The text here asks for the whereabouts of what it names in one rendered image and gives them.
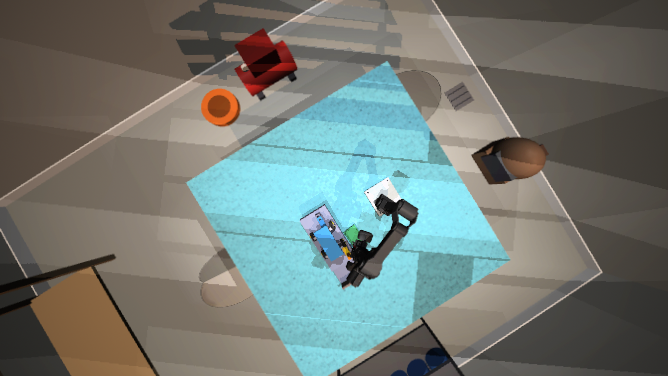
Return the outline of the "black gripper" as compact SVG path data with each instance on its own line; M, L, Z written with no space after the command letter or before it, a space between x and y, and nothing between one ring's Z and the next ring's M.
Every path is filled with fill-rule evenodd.
M353 246L351 254L350 254L350 258L353 258L353 261L354 260L355 261L354 261L354 263L352 263L350 261L347 262L346 269L348 271L351 271L353 269L353 267L358 263L357 258L358 258L358 255L360 253L369 251L368 249L366 249L366 247L368 245L366 242L371 243L372 238L373 238L373 234L370 233L370 232L364 231L364 230L360 230L359 233L358 233L357 238L362 240L362 241L355 240L354 246L356 246L356 247L354 248L354 246Z

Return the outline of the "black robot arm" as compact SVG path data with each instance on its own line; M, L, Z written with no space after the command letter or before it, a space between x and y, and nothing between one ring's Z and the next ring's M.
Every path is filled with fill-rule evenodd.
M346 280L353 286L359 287L364 278L368 280L376 279L382 270L383 262L395 246L399 243L402 237L405 237L411 226L416 224L419 209L400 199L394 202L387 196L381 194L375 201L373 201L377 210L386 216L392 215L392 226L390 231L380 242L377 248L371 248L368 252L362 252L358 255L358 263L353 267ZM399 215L410 221L406 227L399 222Z

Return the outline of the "dark grey ramp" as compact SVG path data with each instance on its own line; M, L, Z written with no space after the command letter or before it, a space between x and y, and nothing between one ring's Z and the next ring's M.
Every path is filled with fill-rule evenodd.
M304 216L303 218L300 219L300 223L304 227L307 234L310 235L311 232L314 233L317 230L321 229L321 225L317 220L317 218L320 217L320 216L324 220L326 226L329 226L329 221L332 221L334 223L334 225L336 226L335 227L336 229L334 229L334 230L332 229L330 231L331 234L333 235L334 239L336 240L336 242L338 244L341 243L340 239L342 238L345 241L345 243L347 244L346 246L351 253L352 247L350 246L349 242L345 238L344 234L340 230L339 226L335 222L334 218L332 217L331 213L329 212L329 210L327 209L325 204L320 206L316 210L312 211L311 213L307 214L306 216ZM312 238L311 238L311 240L312 240ZM318 240L315 241L315 242L313 241L313 243L321 254L321 251L324 250L324 249L322 248L322 246L320 245ZM341 250L343 251L343 249L341 249ZM344 253L344 251L343 251L343 253ZM323 259L324 259L324 257L323 257ZM351 272L351 271L348 271L346 269L346 265L347 265L348 261L354 263L355 260L353 261L353 258L349 260L345 253L342 256L335 259L334 261L332 261L332 262L329 259L329 257L325 260L325 262L329 266L330 270L335 273L336 277L340 281L343 290L348 288L349 286L351 286L351 284L346 280L346 278L348 277L348 275Z

